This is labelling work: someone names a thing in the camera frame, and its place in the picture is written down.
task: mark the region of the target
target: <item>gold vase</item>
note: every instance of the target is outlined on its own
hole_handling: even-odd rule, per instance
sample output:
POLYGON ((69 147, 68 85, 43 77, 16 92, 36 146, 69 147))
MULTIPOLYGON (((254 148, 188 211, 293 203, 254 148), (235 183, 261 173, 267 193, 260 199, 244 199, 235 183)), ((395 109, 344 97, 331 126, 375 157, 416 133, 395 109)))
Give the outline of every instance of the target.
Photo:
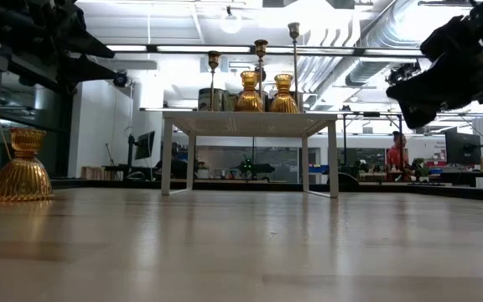
POLYGON ((10 133, 15 158, 0 172, 0 202, 51 200, 48 172, 35 158, 46 132, 12 128, 10 133))
POLYGON ((290 86, 292 85, 292 76, 287 74, 281 74, 275 76, 275 84, 277 85, 278 92, 273 100, 271 112, 282 113, 299 113, 298 106, 295 100, 290 95, 290 86))
POLYGON ((241 73, 241 80, 243 82, 243 92, 238 97, 235 112, 263 112, 264 105, 260 96, 255 91, 255 86, 258 82, 258 73, 255 71, 243 71, 241 73))

